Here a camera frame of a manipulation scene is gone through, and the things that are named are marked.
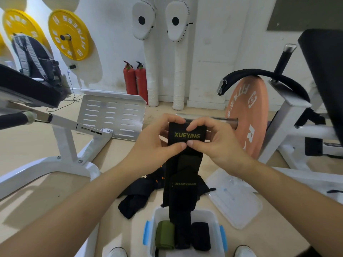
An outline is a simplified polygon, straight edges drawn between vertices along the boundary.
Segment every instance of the electrical cable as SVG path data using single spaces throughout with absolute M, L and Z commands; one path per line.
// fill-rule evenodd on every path
M 70 85 L 71 85 L 71 90 L 73 91 L 73 95 L 74 95 L 74 97 L 73 97 L 73 99 L 72 100 L 64 100 L 64 101 L 73 101 L 72 103 L 70 103 L 70 104 L 67 104 L 67 105 L 65 105 L 65 106 L 63 106 L 63 107 L 61 107 L 61 108 L 58 108 L 58 109 L 56 109 L 56 110 L 53 110 L 53 111 L 49 111 L 48 109 L 48 107 L 46 108 L 46 111 L 47 112 L 49 112 L 49 113 L 52 113 L 52 112 L 56 112 L 56 111 L 58 111 L 58 110 L 60 110 L 60 109 L 62 109 L 62 108 L 64 108 L 64 107 L 67 107 L 67 106 L 69 106 L 69 105 L 72 105 L 73 103 L 75 103 L 75 102 L 79 102 L 79 103 L 81 103 L 80 102 L 80 100 L 82 100 L 82 98 L 80 98 L 80 99 L 76 99 L 76 97 L 75 97 L 75 93 L 74 93 L 74 88 L 73 88 L 73 84 L 72 84 L 72 82 L 71 82 L 71 79 L 70 79 L 70 75 L 69 75 L 69 69 L 70 68 L 68 68 L 68 71 L 67 71 L 67 73 L 68 73 L 68 77 L 69 77 L 69 81 L 70 81 Z

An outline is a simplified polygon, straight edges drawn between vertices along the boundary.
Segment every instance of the fire extinguisher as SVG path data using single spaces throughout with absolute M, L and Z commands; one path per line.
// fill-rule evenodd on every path
M 146 70 L 143 68 L 143 64 L 137 61 L 138 67 L 136 69 L 136 79 L 137 79 L 137 88 L 138 94 L 143 97 L 148 105 L 148 87 L 146 84 Z
M 126 62 L 125 60 L 124 62 L 126 63 L 124 68 L 126 92 L 128 95 L 138 95 L 135 70 L 130 63 Z

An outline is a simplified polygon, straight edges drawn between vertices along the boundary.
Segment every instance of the orange weight plate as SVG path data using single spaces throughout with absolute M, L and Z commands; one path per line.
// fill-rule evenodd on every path
M 238 119 L 236 137 L 245 151 L 257 159 L 268 123 L 268 92 L 257 76 L 244 77 L 231 95 L 228 118 Z

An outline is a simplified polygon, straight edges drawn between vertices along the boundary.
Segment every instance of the floor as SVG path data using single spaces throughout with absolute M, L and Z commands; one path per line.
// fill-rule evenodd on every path
M 64 101 L 60 107 L 70 102 Z M 58 110 L 54 114 L 77 120 L 80 103 Z M 154 121 L 164 112 L 175 113 L 171 103 L 161 102 L 156 108 L 146 108 L 144 126 Z M 209 116 L 224 116 L 223 111 L 197 108 L 185 108 L 182 113 Z M 90 137 L 73 133 L 76 149 L 81 150 Z M 0 132 L 0 162 L 3 175 L 15 168 L 33 160 L 59 155 L 57 144 L 50 125 L 34 123 L 19 126 Z M 101 172 L 118 164 L 130 151 L 134 142 L 111 139 L 100 154 L 94 159 Z M 276 152 L 268 162 L 269 165 L 288 168 L 287 164 Z M 333 169 L 338 165 L 336 161 L 329 161 Z M 199 174 L 205 180 L 217 166 L 204 155 Z M 60 203 L 69 194 L 78 190 L 89 182 L 86 177 L 72 174 L 52 173 L 37 179 L 31 184 L 0 201 L 0 242 L 6 240 L 24 226 L 44 214 L 54 205 Z M 122 246 L 129 256 L 146 256 L 146 246 L 142 245 L 143 229 L 146 220 L 150 220 L 153 211 L 162 202 L 163 190 L 154 191 L 148 204 L 131 220 L 125 219 L 118 211 L 117 199 L 106 212 L 100 223 L 96 257 L 106 256 L 109 251 Z M 263 210 L 243 230 L 233 228 L 224 216 L 212 204 L 208 196 L 202 196 L 197 208 L 214 211 L 219 223 L 224 226 L 229 251 L 226 256 L 232 256 L 235 248 L 241 244 L 250 246 L 257 256 L 263 257 L 293 257 L 308 247 L 307 241 L 259 194 L 263 202 Z

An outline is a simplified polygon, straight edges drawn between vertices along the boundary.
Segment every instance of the shoe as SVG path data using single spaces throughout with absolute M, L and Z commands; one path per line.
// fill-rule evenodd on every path
M 124 248 L 116 247 L 109 252 L 107 257 L 128 257 L 128 254 Z
M 250 247 L 241 245 L 237 247 L 234 257 L 256 257 L 256 255 Z

